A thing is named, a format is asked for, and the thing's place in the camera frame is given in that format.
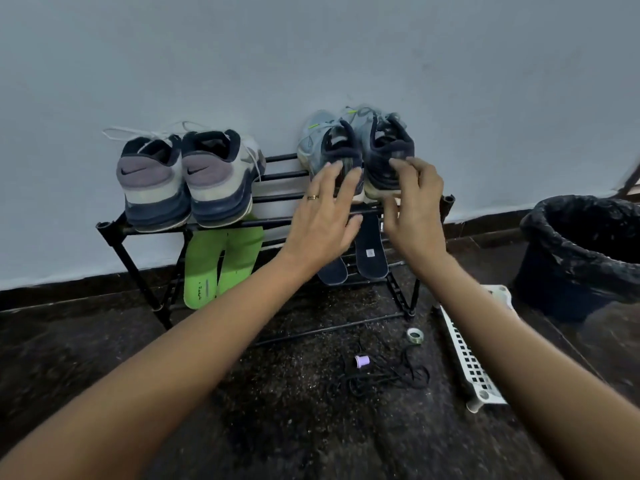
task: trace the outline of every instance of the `green insole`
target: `green insole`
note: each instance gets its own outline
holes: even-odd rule
[[[227,245],[228,230],[193,233],[184,257],[184,304],[197,310],[216,297],[218,260]]]
[[[228,234],[227,249],[218,280],[218,296],[251,275],[264,239],[262,227],[229,229]]]

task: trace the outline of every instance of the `person's left hand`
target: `person's left hand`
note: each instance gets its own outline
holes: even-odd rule
[[[293,215],[291,231],[278,255],[289,258],[292,266],[300,266],[307,279],[345,252],[362,224],[361,214],[349,219],[362,168],[347,174],[334,198],[335,179],[341,169],[342,162],[337,161],[316,174]]]

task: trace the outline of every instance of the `sneaker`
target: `sneaker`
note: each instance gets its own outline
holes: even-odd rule
[[[158,232],[187,222],[191,198],[182,177],[180,137],[128,141],[117,176],[124,191],[124,213],[137,231]]]
[[[373,200],[384,195],[398,196],[400,182],[389,158],[405,159],[415,154],[412,138],[397,113],[360,105],[346,108],[342,118],[353,127],[362,145],[364,158],[364,192]]]
[[[335,189],[340,185],[349,170],[362,167],[362,151],[353,128],[345,120],[338,120],[329,111],[318,111],[309,117],[302,129],[298,144],[298,159],[302,167],[315,177],[324,165],[342,160],[342,171],[336,179]],[[354,202],[362,202],[364,192],[363,177],[356,188]]]
[[[251,186],[266,160],[250,136],[233,130],[189,132],[182,138],[191,213],[202,227],[233,224],[251,212]]]

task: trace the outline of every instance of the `black plastic bag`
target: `black plastic bag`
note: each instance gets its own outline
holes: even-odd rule
[[[567,280],[617,301],[640,301],[640,206],[562,195],[539,202],[520,228]]]

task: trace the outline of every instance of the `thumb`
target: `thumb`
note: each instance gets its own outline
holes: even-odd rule
[[[384,223],[384,231],[385,234],[387,234],[388,236],[391,236],[391,234],[394,234],[396,232],[397,229],[397,224],[398,224],[398,205],[396,204],[396,198],[388,195],[385,197],[384,201],[384,207],[385,207],[385,216],[383,219],[383,223]]]
[[[342,236],[342,242],[340,243],[342,249],[347,249],[353,240],[356,238],[360,225],[362,224],[362,214],[357,214],[349,219],[347,227],[344,228],[344,235]]]

